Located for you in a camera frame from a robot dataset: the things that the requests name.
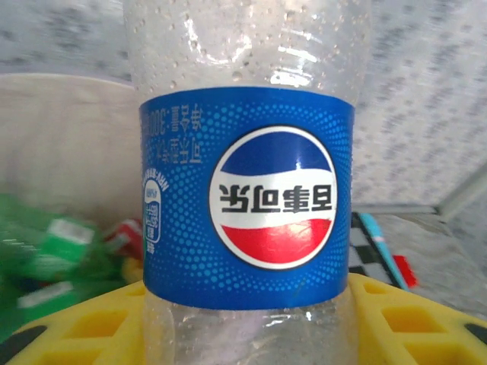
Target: blue pen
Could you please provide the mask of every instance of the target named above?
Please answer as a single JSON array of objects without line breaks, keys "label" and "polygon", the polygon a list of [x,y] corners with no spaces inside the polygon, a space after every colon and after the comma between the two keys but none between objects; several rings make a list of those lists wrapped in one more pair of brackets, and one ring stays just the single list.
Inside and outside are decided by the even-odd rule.
[{"label": "blue pen", "polygon": [[409,291],[409,287],[406,284],[406,281],[404,280],[401,271],[397,267],[394,257],[391,255],[389,248],[387,247],[386,240],[384,239],[384,235],[382,234],[382,230],[380,229],[379,224],[376,222],[374,217],[372,217],[372,215],[368,213],[360,213],[359,215],[362,222],[366,226],[369,234],[372,236],[372,239],[379,249],[380,254],[384,258],[384,261],[386,262],[387,266],[389,266],[389,269],[398,281],[400,287],[406,291]]}]

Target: red white blue circle logo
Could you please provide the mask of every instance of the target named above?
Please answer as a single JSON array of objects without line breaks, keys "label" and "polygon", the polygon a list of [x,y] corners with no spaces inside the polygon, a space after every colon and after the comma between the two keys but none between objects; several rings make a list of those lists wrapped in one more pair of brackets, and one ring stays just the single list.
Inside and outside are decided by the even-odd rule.
[{"label": "red white blue circle logo", "polygon": [[310,133],[271,126],[236,141],[213,173],[209,206],[221,241],[240,259],[282,270],[310,261],[336,218],[337,183]]}]

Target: pepsi bottle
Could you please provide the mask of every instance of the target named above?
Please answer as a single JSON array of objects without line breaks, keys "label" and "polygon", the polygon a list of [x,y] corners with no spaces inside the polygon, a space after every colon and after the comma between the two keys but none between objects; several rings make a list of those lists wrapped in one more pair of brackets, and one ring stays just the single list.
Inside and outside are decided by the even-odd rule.
[{"label": "pepsi bottle", "polygon": [[356,364],[352,130],[368,0],[125,0],[147,364]]}]

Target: yellow plastic tray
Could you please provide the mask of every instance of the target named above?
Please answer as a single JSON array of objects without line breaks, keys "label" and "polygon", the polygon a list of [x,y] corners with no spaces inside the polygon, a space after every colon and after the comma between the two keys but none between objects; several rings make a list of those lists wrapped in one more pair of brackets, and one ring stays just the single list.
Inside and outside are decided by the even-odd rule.
[{"label": "yellow plastic tray", "polygon": [[[487,322],[361,275],[349,283],[360,365],[487,364]],[[46,329],[7,365],[143,364],[144,292],[138,282],[29,323],[18,332]]]}]

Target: blue label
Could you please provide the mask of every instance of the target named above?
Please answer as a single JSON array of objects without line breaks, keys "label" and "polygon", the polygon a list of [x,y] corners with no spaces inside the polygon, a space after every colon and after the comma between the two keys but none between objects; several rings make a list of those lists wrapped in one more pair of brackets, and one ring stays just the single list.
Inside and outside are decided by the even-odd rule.
[{"label": "blue label", "polygon": [[346,286],[354,109],[219,87],[140,107],[146,287],[185,306],[273,309]]}]

